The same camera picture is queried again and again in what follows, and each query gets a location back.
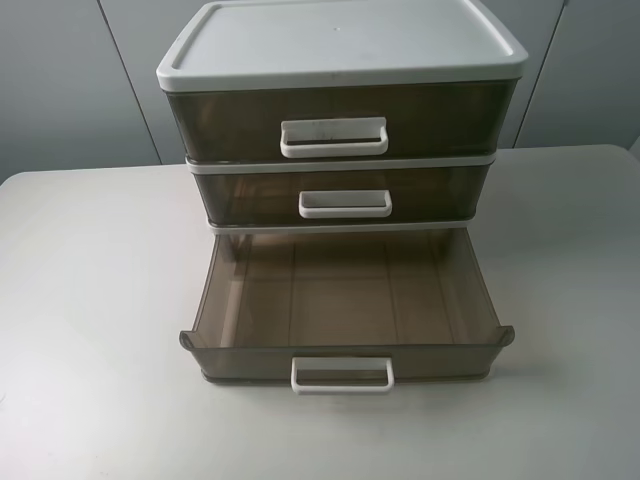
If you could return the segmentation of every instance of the plastic drawer unit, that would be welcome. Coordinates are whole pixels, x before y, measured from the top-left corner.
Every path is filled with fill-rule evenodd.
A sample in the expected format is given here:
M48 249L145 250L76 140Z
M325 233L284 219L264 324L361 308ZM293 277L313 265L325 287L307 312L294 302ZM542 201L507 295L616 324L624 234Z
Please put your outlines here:
M238 1L157 76L196 163L483 156L526 58L475 0Z

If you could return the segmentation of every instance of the open drawer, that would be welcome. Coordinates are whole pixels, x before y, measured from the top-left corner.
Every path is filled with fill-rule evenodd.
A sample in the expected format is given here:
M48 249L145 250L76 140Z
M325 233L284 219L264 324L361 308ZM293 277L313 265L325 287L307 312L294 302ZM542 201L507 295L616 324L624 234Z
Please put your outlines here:
M180 342L210 381L371 393L483 378L513 338L453 229L218 236Z

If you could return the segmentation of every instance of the closed drawer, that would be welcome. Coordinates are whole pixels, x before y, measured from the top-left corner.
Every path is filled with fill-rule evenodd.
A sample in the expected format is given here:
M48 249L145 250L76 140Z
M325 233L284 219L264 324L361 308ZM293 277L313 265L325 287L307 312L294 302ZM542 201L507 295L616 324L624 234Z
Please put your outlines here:
M512 80L168 97L187 154L195 162L421 158L493 153L515 84Z
M317 227L468 221L493 157L458 160L315 162L293 172L190 166L216 228Z
M236 1L156 73L195 162L402 159L493 153L526 59L476 0Z

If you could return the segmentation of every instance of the table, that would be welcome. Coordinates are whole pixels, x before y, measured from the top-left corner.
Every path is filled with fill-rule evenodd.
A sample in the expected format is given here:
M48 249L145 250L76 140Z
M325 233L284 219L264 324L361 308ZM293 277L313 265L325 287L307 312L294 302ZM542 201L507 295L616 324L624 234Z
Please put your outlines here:
M213 237L184 166L0 188L0 478L597 479L640 471L640 165L501 151L470 228L516 340L480 383L298 397L205 382Z

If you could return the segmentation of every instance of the translucent brown drawer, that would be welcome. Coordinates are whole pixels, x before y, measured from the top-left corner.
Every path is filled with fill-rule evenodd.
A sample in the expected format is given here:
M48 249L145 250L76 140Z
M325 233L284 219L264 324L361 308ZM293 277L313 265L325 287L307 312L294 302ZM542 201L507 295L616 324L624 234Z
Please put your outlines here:
M381 159L493 153L515 85L511 80L167 95L193 161L291 162L298 155L365 158L360 152ZM332 119L361 122L363 133L350 134ZM386 147L380 145L375 119L384 123ZM300 134L287 151L281 144L283 122L295 127L300 120L323 120L327 126L324 132ZM334 136L342 138L328 140ZM340 142L353 146L342 157L325 149ZM306 152L296 150L304 146Z
M156 71L194 162L495 152L527 53L477 0L214 2Z
M180 334L210 381L299 393L483 378L513 338L466 229L218 236Z
M217 233L238 228L246 233L258 228L466 226L475 215L491 162L493 156L258 168L202 167L188 161Z

